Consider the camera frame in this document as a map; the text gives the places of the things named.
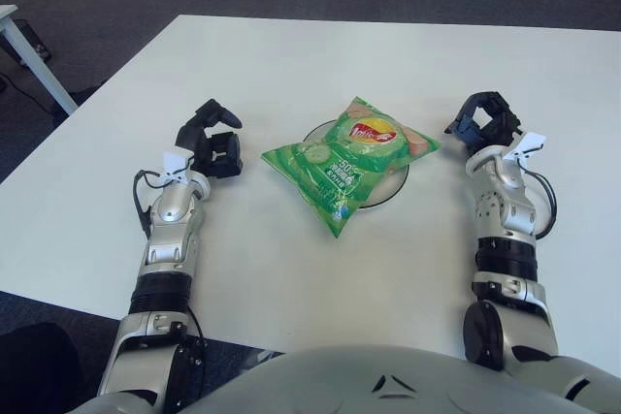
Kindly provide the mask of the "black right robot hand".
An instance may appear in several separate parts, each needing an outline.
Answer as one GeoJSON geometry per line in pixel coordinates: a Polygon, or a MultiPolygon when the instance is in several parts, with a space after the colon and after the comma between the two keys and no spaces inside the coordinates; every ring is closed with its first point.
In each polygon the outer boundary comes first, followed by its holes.
{"type": "Polygon", "coordinates": [[[499,92],[484,91],[471,95],[465,101],[444,132],[461,141],[472,156],[490,145],[510,146],[514,135],[522,134],[520,125],[520,120],[499,92]],[[474,121],[477,109],[484,110],[490,117],[483,126],[474,121]]]}

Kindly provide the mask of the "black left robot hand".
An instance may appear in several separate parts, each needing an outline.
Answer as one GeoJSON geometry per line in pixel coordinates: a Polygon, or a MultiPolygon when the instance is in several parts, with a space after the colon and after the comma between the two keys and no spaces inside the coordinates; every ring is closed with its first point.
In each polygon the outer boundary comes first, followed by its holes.
{"type": "Polygon", "coordinates": [[[217,123],[241,129],[242,122],[215,99],[202,105],[178,131],[176,146],[192,153],[189,168],[205,177],[237,176],[243,168],[239,136],[224,132],[208,136],[206,131],[217,123]]]}

